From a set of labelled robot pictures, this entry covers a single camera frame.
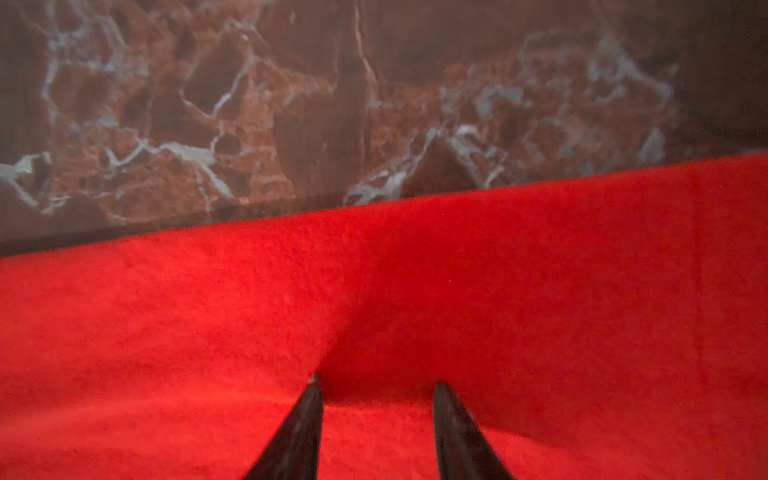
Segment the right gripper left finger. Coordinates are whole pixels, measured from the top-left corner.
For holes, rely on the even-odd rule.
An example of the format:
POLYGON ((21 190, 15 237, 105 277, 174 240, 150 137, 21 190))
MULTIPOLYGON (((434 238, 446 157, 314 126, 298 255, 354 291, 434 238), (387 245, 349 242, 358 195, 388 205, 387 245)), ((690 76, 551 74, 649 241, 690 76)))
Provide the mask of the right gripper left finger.
POLYGON ((244 480, 315 480, 322 437, 324 400, 314 374, 244 480))

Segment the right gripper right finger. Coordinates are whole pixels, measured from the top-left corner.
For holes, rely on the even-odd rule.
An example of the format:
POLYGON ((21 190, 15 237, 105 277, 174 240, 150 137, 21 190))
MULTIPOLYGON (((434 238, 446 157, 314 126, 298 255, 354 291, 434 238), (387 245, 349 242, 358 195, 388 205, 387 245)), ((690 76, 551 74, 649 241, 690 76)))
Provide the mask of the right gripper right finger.
POLYGON ((433 429, 442 480, 514 480, 454 390, 435 386, 433 429))

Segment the red t shirt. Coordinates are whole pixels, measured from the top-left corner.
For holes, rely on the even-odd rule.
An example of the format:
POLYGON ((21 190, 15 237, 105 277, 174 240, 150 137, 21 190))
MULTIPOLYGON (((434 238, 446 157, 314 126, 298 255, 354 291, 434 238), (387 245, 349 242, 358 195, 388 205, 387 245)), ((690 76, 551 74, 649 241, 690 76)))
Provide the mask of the red t shirt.
POLYGON ((767 158, 1 263, 5 479, 235 479, 312 376, 324 479, 433 479, 450 384, 520 479, 767 475, 767 158))

